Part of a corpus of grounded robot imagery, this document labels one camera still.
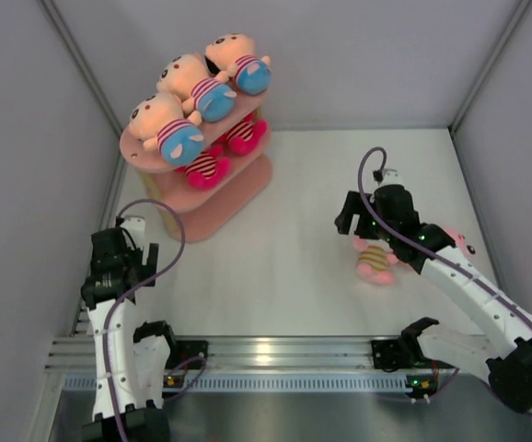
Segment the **pink frog toy striped shirt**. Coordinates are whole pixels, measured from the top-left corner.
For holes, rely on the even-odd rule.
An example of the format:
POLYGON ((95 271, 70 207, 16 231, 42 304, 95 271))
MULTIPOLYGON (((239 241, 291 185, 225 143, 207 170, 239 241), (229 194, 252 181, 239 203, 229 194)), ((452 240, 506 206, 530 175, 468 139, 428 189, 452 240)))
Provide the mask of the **pink frog toy striped shirt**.
POLYGON ((392 268, 399 260, 383 242, 355 238, 353 247, 358 251, 355 271, 361 279, 374 285, 394 283, 392 268))

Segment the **white panda toy yellow glasses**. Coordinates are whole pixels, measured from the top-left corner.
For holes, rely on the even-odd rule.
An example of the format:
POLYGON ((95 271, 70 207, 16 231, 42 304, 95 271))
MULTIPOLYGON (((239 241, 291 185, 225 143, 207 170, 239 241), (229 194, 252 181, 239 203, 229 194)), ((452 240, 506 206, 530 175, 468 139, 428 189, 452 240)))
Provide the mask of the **white panda toy yellow glasses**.
POLYGON ((230 159, 223 155, 221 145, 211 145, 189 165, 177 168, 187 183, 196 190, 207 191, 216 187, 228 174, 230 159))

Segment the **peach pig toy blue shorts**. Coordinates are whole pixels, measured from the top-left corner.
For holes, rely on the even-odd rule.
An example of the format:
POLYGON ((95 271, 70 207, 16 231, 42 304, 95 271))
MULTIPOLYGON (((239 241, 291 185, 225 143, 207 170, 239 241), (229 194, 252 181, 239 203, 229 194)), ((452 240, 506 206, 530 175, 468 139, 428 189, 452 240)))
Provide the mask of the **peach pig toy blue shorts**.
POLYGON ((198 111, 204 121, 217 122, 235 106, 237 92, 228 82, 227 72, 211 74, 197 54, 184 53, 164 67, 156 89, 177 96, 186 114, 198 111))

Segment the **black-haired boy doll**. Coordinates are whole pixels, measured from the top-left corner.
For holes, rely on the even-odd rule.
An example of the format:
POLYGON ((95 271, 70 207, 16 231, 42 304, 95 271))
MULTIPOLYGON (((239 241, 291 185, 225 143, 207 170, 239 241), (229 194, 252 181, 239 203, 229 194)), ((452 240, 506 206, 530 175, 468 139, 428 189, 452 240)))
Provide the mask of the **black-haired boy doll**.
POLYGON ((256 42, 249 35, 228 33, 218 37, 204 49, 209 70, 227 75, 237 89, 255 96, 264 92, 272 81, 272 59, 256 54, 256 42))

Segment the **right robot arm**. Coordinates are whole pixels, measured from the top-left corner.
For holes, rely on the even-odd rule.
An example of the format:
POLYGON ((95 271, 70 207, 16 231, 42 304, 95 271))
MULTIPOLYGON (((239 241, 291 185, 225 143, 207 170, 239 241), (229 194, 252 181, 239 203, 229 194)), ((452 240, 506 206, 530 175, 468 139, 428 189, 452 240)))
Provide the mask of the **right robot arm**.
POLYGON ((532 316, 479 272, 442 227, 420 220, 402 185, 381 186, 372 194, 347 192, 334 225, 341 235, 386 242, 399 261, 439 288, 481 331, 469 336, 422 318, 399 337, 405 361, 460 368, 511 410, 532 409, 532 316))

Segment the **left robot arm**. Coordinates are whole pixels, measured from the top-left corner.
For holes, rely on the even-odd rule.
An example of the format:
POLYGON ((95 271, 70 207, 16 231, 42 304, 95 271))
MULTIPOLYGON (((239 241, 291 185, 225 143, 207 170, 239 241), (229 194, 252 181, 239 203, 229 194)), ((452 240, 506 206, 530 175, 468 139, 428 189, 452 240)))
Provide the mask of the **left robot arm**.
POLYGON ((92 235, 90 273, 81 297, 93 331, 96 397, 84 441, 168 441, 163 412, 166 367, 179 357, 171 327, 150 318, 151 304, 123 294, 154 285, 158 246, 145 243, 145 221, 127 217, 92 235))

